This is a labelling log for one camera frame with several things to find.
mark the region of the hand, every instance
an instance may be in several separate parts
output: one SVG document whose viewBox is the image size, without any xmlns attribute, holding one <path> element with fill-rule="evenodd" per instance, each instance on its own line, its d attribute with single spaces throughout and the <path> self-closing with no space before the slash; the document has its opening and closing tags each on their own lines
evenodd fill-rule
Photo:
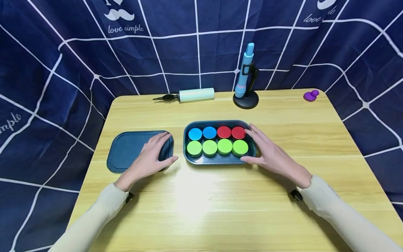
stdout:
<svg viewBox="0 0 403 252">
<path fill-rule="evenodd" d="M 144 144 L 143 149 L 133 164 L 115 182 L 115 186 L 127 192 L 136 181 L 153 175 L 178 160 L 177 156 L 172 156 L 164 161 L 158 161 L 162 146 L 170 137 L 171 134 L 163 132 L 150 138 Z"/>
<path fill-rule="evenodd" d="M 250 124 L 252 130 L 245 132 L 253 138 L 260 149 L 261 157 L 244 156 L 241 161 L 259 165 L 271 172 L 280 174 L 293 181 L 300 188 L 308 188 L 312 174 L 295 162 L 282 148 L 273 143 L 260 129 Z"/>
</svg>

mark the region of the beige sleeve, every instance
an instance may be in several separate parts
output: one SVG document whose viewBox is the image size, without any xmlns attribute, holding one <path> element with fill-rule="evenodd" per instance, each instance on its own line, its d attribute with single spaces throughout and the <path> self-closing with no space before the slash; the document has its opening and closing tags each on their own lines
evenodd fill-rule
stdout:
<svg viewBox="0 0 403 252">
<path fill-rule="evenodd" d="M 309 209 L 326 219 L 354 252 L 402 252 L 387 235 L 367 221 L 318 176 L 306 189 L 298 188 Z"/>
<path fill-rule="evenodd" d="M 128 192 L 109 184 L 95 204 L 57 240 L 49 252 L 87 252 L 102 228 L 114 218 L 126 201 Z"/>
</svg>

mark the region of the rectangular container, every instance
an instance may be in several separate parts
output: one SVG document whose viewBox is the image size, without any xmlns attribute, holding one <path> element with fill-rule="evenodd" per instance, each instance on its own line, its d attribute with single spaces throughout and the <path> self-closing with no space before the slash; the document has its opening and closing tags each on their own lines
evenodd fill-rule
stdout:
<svg viewBox="0 0 403 252">
<path fill-rule="evenodd" d="M 113 173 L 123 173 L 139 156 L 143 145 L 153 136 L 165 131 L 127 131 L 115 137 L 109 150 L 106 166 Z M 159 161 L 172 157 L 174 138 L 171 136 L 162 146 Z"/>
<path fill-rule="evenodd" d="M 240 160 L 239 157 L 234 156 L 230 153 L 228 156 L 221 156 L 220 154 L 216 154 L 213 157 L 207 157 L 203 153 L 201 156 L 197 158 L 192 158 L 186 151 L 186 146 L 190 142 L 189 137 L 187 136 L 189 131 L 193 128 L 199 128 L 203 130 L 205 127 L 211 126 L 217 129 L 220 126 L 228 126 L 231 129 L 236 126 L 240 126 L 244 129 L 250 129 L 249 125 L 246 122 L 239 121 L 239 120 L 227 120 L 227 121 L 197 121 L 192 122 L 186 126 L 185 131 L 183 133 L 183 155 L 185 156 L 186 160 L 194 165 L 241 165 L 244 164 Z M 253 139 L 246 135 L 245 139 L 243 139 L 248 144 L 248 152 L 246 156 L 256 156 L 256 146 Z"/>
</svg>

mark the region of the purple object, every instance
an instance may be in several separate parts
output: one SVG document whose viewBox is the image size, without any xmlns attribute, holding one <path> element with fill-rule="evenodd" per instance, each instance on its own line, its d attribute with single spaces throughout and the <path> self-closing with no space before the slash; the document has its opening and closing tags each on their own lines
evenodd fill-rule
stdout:
<svg viewBox="0 0 403 252">
<path fill-rule="evenodd" d="M 316 100 L 316 97 L 319 95 L 319 91 L 317 90 L 313 90 L 312 92 L 306 92 L 303 95 L 303 98 L 309 102 L 313 102 L 314 100 Z"/>
</svg>

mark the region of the wooden table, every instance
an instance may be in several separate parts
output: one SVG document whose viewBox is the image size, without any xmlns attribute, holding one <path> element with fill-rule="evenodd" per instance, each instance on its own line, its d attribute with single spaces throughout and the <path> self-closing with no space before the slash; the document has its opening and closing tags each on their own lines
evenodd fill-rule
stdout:
<svg viewBox="0 0 403 252">
<path fill-rule="evenodd" d="M 106 167 L 124 131 L 167 130 L 179 160 L 134 188 L 135 197 L 102 231 L 91 251 L 349 251 L 332 227 L 287 196 L 290 185 L 257 167 L 196 167 L 183 157 L 183 130 L 193 121 L 253 122 L 363 216 L 403 245 L 403 224 L 324 93 L 258 91 L 252 110 L 233 93 L 188 103 L 121 96 L 109 111 L 70 223 L 118 178 Z"/>
</svg>

